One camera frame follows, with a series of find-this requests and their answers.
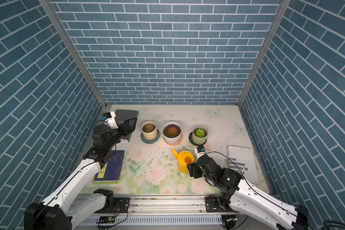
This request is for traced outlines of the yellow watering can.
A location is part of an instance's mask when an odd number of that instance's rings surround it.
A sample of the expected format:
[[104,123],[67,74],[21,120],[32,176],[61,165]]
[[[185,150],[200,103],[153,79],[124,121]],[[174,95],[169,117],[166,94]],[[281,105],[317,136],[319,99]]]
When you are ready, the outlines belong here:
[[188,164],[191,164],[194,162],[194,156],[191,152],[184,150],[178,153],[175,149],[172,149],[172,153],[177,158],[178,161],[178,171],[184,174],[189,173],[189,170],[187,168]]

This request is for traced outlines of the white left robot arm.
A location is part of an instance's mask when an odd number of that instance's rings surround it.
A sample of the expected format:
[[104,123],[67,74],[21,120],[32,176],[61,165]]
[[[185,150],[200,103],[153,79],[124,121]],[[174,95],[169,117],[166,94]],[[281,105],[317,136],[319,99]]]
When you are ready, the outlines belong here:
[[93,146],[83,156],[75,171],[43,201],[27,207],[24,229],[73,230],[98,211],[115,211],[118,207],[114,202],[114,193],[105,189],[95,190],[88,199],[74,208],[71,208],[71,204],[116,153],[116,146],[122,138],[135,131],[136,122],[135,117],[125,120],[115,129],[107,121],[97,125],[92,133]]

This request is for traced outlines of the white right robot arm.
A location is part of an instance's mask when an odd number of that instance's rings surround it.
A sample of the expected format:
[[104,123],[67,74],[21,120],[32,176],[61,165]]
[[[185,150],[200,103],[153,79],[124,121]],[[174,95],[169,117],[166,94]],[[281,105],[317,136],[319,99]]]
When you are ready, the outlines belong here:
[[215,198],[223,211],[240,212],[274,230],[307,230],[308,210],[300,205],[284,203],[244,179],[240,173],[220,167],[212,158],[203,155],[196,163],[187,165],[191,177],[210,181],[221,193]]

